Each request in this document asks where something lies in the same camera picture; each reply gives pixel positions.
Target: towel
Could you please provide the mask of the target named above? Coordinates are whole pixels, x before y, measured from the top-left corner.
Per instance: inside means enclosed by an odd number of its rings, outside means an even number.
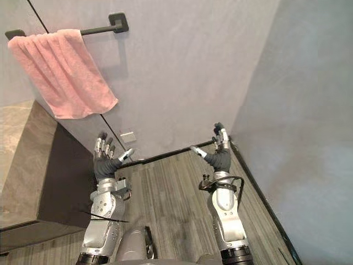
[[[8,47],[56,118],[80,119],[92,113],[101,114],[117,103],[79,30],[16,36]]]

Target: wall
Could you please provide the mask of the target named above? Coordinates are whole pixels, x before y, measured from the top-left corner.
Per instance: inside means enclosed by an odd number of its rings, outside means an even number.
[[[353,264],[353,2],[282,0],[232,136],[304,264]]]
[[[84,41],[120,100],[104,117],[117,134],[136,133],[138,159],[208,141],[214,122],[230,128],[279,0],[31,2],[49,32],[102,27],[125,12],[128,33]],[[77,139],[88,141],[95,122]]]
[[[26,100],[36,99],[51,116],[54,116],[30,78],[7,49],[5,32],[22,29],[26,35],[46,33],[27,1],[11,0],[0,2],[0,106],[9,106]],[[95,139],[102,130],[110,132],[99,115],[80,120],[58,120],[89,151],[93,150]],[[116,153],[123,152],[115,139]]]

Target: wood-grain floor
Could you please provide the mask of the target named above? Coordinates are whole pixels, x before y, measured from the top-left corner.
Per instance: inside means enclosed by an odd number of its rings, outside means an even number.
[[[213,152],[213,146],[204,147]],[[204,253],[219,255],[208,212],[207,192],[198,190],[203,174],[212,168],[191,152],[118,171],[132,183],[124,225],[148,225],[159,258],[195,262]],[[250,242],[255,264],[295,264],[262,201],[236,157],[231,174],[245,179],[239,216]],[[74,264],[84,232],[11,252],[0,264]]]

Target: baseboard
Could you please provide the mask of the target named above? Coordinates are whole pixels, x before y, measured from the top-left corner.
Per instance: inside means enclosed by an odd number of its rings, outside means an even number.
[[[244,158],[242,156],[242,154],[240,153],[239,149],[237,148],[237,146],[231,142],[231,148],[233,153],[235,154],[235,156],[237,157],[241,167],[243,168],[245,174],[248,176],[251,184],[253,185],[253,187],[255,188],[257,194],[259,195],[260,199],[262,200],[263,204],[265,205],[267,211],[269,212],[273,222],[275,223],[277,229],[279,230],[294,262],[296,265],[303,265],[303,263],[301,262],[296,250],[294,249],[294,246],[291,242],[291,240],[289,239],[286,231],[284,230],[283,226],[281,225],[279,219],[277,218],[277,216],[275,215],[274,211],[272,210],[270,204],[268,203],[268,201],[265,198],[265,195],[263,194],[263,192],[261,191],[259,185],[257,184],[254,176],[252,175],[249,167],[247,166],[246,162],[244,161]]]

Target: black towel rack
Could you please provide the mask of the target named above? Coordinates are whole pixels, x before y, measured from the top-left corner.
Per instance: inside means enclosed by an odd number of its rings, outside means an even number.
[[[84,29],[81,30],[81,35],[84,36],[107,31],[113,31],[114,33],[122,33],[129,30],[129,25],[127,24],[127,20],[124,13],[109,14],[108,18],[111,26],[103,26],[101,28],[95,29]],[[5,32],[5,35],[8,40],[12,39],[15,36],[26,36],[25,32],[21,29],[7,31]]]

